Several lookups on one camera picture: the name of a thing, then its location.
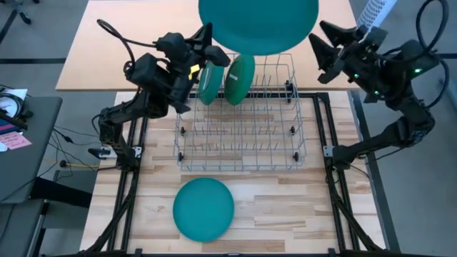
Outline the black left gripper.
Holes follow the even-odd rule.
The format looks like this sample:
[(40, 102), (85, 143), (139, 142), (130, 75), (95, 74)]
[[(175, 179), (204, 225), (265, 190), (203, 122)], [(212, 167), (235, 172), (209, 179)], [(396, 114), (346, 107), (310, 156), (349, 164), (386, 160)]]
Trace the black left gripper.
[[(163, 52), (166, 67), (158, 66), (161, 77), (166, 81), (189, 80), (190, 68), (198, 64), (205, 65), (206, 60), (215, 66), (227, 67), (231, 60), (219, 46), (212, 45), (213, 24), (204, 24), (193, 36), (185, 39), (178, 32), (168, 32), (156, 40), (156, 50)], [(192, 81), (198, 79), (199, 73), (193, 75)]]

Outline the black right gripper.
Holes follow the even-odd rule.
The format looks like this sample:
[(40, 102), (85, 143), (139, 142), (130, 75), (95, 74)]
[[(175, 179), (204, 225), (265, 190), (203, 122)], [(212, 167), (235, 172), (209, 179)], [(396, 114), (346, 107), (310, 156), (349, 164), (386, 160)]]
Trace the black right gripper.
[(377, 54), (385, 40), (384, 36), (367, 36), (359, 41), (357, 27), (344, 29), (327, 21), (321, 21), (319, 26), (332, 46), (344, 46), (341, 52), (343, 66), (343, 61), (338, 58), (339, 48), (331, 47), (315, 34), (308, 35), (318, 69), (323, 71), (318, 77), (321, 84), (328, 84), (334, 80), (343, 69), (348, 82), (357, 84), (365, 92), (373, 95), (389, 93), (391, 87), (387, 78), (383, 77), (385, 67)]

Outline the green plate with white label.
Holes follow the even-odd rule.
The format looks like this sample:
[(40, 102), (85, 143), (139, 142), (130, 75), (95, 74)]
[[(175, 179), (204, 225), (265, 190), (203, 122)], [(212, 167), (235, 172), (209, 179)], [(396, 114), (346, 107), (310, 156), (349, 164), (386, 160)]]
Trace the green plate with white label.
[(229, 67), (225, 80), (224, 96), (232, 106), (239, 105), (249, 92), (255, 66), (253, 56), (241, 54), (234, 59)]

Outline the teal plate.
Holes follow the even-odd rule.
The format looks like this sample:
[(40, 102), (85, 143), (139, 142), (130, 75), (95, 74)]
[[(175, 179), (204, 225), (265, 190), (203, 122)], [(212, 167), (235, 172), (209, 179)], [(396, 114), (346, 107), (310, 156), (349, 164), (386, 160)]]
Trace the teal plate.
[(235, 203), (228, 187), (214, 178), (185, 183), (173, 204), (174, 223), (181, 234), (196, 242), (212, 242), (232, 224)]
[(203, 24), (213, 38), (240, 54), (279, 54), (300, 44), (312, 31), (319, 0), (199, 0)]

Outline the white perforated computer case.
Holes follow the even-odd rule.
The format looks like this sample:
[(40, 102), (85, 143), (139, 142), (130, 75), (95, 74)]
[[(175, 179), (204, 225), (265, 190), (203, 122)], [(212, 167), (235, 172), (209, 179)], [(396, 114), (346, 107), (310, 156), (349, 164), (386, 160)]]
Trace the white perforated computer case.
[(356, 20), (357, 27), (365, 26), (368, 30), (380, 27), (397, 0), (368, 0)]

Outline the light wooden desk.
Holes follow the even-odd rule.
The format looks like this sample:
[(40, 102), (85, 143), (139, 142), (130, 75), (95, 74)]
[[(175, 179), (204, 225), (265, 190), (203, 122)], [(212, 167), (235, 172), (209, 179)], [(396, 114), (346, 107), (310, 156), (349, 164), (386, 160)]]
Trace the light wooden desk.
[[(136, 86), (124, 76), (129, 54), (119, 39), (97, 23), (103, 19), (128, 39), (151, 43), (167, 32), (185, 37), (200, 27), (198, 0), (117, 0), (89, 1), (56, 85), (58, 91), (134, 91)], [(326, 85), (317, 80), (320, 71), (308, 39), (286, 53), (258, 56), (260, 78), (285, 81), (309, 91), (356, 89), (340, 74)]]

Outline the yellow rod with black tip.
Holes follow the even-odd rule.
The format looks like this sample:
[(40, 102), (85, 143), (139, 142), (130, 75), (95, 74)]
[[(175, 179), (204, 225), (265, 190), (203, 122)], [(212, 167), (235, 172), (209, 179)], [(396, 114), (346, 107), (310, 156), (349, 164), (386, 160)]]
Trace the yellow rod with black tip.
[(70, 163), (68, 161), (65, 161), (65, 160), (61, 160), (59, 162), (59, 166), (61, 168), (64, 168), (64, 167), (75, 167), (75, 168), (98, 168), (99, 166), (90, 166), (90, 165), (86, 165), (86, 164), (75, 164), (75, 163)]

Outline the black office chair base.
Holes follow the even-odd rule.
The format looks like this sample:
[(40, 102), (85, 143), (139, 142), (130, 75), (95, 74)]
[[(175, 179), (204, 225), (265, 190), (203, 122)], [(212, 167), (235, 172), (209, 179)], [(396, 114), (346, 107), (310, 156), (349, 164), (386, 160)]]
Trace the black office chair base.
[(0, 29), (0, 45), (3, 40), (6, 38), (8, 31), (14, 22), (14, 19), (19, 16), (20, 19), (27, 25), (32, 24), (32, 20), (29, 15), (24, 11), (24, 0), (0, 0), (0, 4), (5, 6), (10, 6), (12, 11), (9, 14), (5, 24), (2, 29)]

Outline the white paper sheet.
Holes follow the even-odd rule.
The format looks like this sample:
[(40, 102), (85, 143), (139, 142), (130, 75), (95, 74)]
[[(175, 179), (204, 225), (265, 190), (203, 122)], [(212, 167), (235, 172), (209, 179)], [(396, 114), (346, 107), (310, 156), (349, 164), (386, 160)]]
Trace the white paper sheet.
[(0, 88), (0, 111), (11, 118), (21, 118), (26, 113), (26, 93), (26, 89)]

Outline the pink paper note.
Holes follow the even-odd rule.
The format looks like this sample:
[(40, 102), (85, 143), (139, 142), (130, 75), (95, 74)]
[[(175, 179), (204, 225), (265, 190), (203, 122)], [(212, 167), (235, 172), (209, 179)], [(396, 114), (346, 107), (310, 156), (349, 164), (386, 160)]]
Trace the pink paper note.
[(19, 132), (10, 132), (0, 135), (0, 151), (15, 150), (32, 145), (26, 137)]

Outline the grey side table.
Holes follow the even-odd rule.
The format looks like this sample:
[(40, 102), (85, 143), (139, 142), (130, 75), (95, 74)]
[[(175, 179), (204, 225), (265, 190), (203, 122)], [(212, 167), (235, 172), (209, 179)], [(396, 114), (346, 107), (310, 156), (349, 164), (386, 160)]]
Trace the grey side table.
[(61, 105), (60, 97), (26, 100), (33, 116), (26, 120), (28, 129), (22, 135), (31, 144), (0, 152), (0, 204), (21, 203), (29, 199)]

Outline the grey bench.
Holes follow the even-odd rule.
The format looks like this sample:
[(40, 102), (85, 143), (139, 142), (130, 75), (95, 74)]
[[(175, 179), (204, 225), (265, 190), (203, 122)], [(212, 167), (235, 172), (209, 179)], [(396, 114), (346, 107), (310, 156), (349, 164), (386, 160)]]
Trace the grey bench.
[(41, 199), (0, 204), (0, 257), (39, 257), (48, 208)]

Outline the black aluminium table frame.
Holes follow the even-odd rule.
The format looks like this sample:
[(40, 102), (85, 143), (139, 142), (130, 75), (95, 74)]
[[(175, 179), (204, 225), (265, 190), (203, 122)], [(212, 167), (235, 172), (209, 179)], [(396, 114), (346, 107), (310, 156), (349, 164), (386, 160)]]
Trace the black aluminium table frame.
[[(143, 254), (286, 255), (338, 252), (331, 200), (324, 181), (322, 146), (312, 94), (302, 94), (305, 118), (305, 164), (287, 172), (181, 171), (172, 155), (174, 111), (163, 119), (149, 121), (134, 204), (127, 253), (142, 248)], [(337, 135), (356, 139), (356, 127), (347, 95), (329, 94), (336, 118)], [(210, 243), (182, 236), (172, 217), (174, 196), (192, 178), (211, 176), (224, 182), (235, 200), (235, 218), (230, 229)], [(81, 239), (80, 250), (93, 245), (113, 216), (119, 171), (99, 171)], [(368, 178), (359, 170), (346, 172), (355, 218), (378, 246), (385, 248), (383, 228)]]

